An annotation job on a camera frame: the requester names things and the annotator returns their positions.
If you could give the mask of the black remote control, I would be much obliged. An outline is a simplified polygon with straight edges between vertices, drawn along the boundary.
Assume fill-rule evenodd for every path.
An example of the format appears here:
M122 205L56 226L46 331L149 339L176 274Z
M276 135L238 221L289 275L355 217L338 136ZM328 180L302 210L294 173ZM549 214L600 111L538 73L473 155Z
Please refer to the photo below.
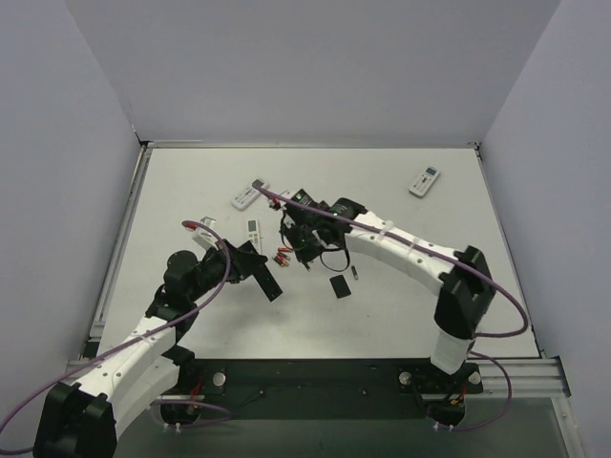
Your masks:
M265 265L259 266L253 272L253 277L270 302L274 302L283 294L283 289Z

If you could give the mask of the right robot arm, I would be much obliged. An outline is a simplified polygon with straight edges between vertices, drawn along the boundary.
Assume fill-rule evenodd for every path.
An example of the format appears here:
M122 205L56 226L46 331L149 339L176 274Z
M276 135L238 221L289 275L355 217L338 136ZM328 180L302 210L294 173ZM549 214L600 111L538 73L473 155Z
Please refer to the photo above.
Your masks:
M480 250L456 251L417 238L347 198L329 206L301 190L283 212L281 235L304 266L337 249L369 256L430 290L437 297L433 319L438 327L431 364L448 375L459 370L495 296L483 280L490 270Z

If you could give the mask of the black battery cover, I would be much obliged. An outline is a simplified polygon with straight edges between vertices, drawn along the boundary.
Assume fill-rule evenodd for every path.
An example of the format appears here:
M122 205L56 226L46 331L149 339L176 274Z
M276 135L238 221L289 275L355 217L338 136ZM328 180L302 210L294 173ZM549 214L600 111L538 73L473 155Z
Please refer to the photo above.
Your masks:
M348 283L343 275L331 277L329 282L337 299L343 299L351 295Z

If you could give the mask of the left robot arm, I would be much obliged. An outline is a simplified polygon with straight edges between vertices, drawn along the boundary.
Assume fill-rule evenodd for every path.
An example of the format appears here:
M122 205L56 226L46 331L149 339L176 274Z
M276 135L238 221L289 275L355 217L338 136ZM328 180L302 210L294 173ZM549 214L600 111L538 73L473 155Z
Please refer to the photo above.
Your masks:
M234 247L226 240L199 259L178 251L167 261L163 283L131 335L99 355L92 369L47 394L33 455L111 457L125 429L160 394L181 393L196 380L179 346L199 315L200 298L214 298L226 283L267 275L267 258L251 242Z

